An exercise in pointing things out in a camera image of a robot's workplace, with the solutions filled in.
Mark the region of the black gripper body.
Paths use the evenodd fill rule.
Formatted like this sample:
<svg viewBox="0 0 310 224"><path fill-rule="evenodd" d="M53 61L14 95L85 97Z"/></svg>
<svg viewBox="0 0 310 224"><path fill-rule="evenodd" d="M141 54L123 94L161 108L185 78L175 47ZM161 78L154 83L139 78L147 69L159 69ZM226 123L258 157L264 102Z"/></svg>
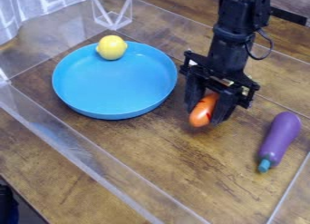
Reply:
<svg viewBox="0 0 310 224"><path fill-rule="evenodd" d="M186 60L179 72L186 76L195 74L205 84L205 92L225 90L238 96L237 105L249 108L253 96L260 90L258 83L245 74L245 66L253 49L256 30L252 27L225 26L213 28L213 42L208 55L185 51Z"/></svg>

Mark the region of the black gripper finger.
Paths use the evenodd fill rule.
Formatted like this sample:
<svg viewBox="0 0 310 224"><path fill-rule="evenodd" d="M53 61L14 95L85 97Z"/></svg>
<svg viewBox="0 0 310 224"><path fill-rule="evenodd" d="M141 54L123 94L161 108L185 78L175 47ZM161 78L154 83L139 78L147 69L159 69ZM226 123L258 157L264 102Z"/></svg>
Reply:
<svg viewBox="0 0 310 224"><path fill-rule="evenodd" d="M225 90L220 93L220 98L213 110L213 125L218 125L229 119L233 111L236 110L237 102L238 96L232 91Z"/></svg>
<svg viewBox="0 0 310 224"><path fill-rule="evenodd" d="M187 75L186 97L187 112L191 112L201 98L205 95L204 80L193 73Z"/></svg>

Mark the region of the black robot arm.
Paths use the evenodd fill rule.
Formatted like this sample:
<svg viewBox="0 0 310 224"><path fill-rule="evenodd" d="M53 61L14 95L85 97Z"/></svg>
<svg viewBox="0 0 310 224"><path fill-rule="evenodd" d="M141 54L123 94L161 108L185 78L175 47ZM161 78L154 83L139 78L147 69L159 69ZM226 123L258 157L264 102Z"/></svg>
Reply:
<svg viewBox="0 0 310 224"><path fill-rule="evenodd" d="M187 110L194 110L208 91L214 92L214 125L229 119L237 107L252 106L254 93L261 89L244 70L248 60L258 58L252 53L254 38L265 32L270 13L270 0L220 0L209 53L185 52L179 72L186 76Z"/></svg>

